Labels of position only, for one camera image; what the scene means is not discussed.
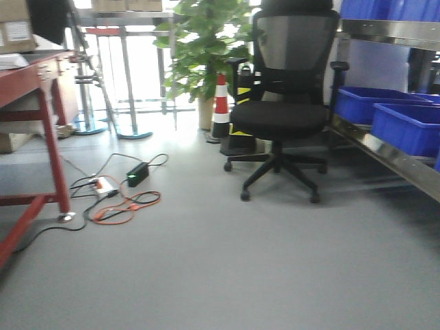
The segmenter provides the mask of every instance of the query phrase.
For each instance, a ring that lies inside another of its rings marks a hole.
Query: power adapter
[[[136,187],[149,176],[149,163],[142,162],[126,174],[129,187]]]

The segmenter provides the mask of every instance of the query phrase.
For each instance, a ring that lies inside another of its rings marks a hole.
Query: black and yellow object
[[[254,76],[250,67],[244,66],[239,73],[236,103],[239,105],[250,100],[251,87],[254,84]],[[229,136],[222,139],[220,152],[224,155],[245,155],[255,152],[256,140],[250,134],[238,130],[231,123]]]

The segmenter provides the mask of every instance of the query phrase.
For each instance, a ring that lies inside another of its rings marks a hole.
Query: blue storage crate
[[[391,21],[423,21],[425,8],[434,0],[393,0],[388,19]]]
[[[361,19],[365,8],[363,0],[344,0],[341,5],[340,16],[343,19]]]
[[[388,19],[393,0],[370,0],[367,19]]]
[[[340,15],[343,19],[388,19],[394,0],[344,0]]]
[[[422,93],[411,93],[412,95],[419,96],[426,100],[432,101],[434,105],[440,105],[440,95],[439,94],[422,94]]]
[[[376,112],[375,103],[430,105],[432,101],[393,89],[343,86],[339,89],[335,113],[355,124],[371,125]]]
[[[440,147],[440,106],[375,104],[371,134],[403,152],[436,157]]]
[[[439,155],[437,156],[437,162],[434,165],[434,169],[437,170],[437,172],[440,172],[440,151]]]
[[[440,21],[440,0],[429,0],[425,6],[422,21]]]

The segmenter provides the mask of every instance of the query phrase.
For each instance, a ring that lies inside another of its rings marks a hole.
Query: red and white traffic cone
[[[206,141],[209,143],[220,143],[221,139],[226,138],[228,134],[228,88],[226,87],[226,76],[219,74],[217,87],[215,89],[215,110],[212,117],[211,132]]]

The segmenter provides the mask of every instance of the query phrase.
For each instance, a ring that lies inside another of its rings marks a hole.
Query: stainless steel shelf
[[[440,23],[343,19],[338,37],[440,50]]]
[[[425,162],[407,155],[337,115],[333,117],[331,130],[440,201],[440,173]]]

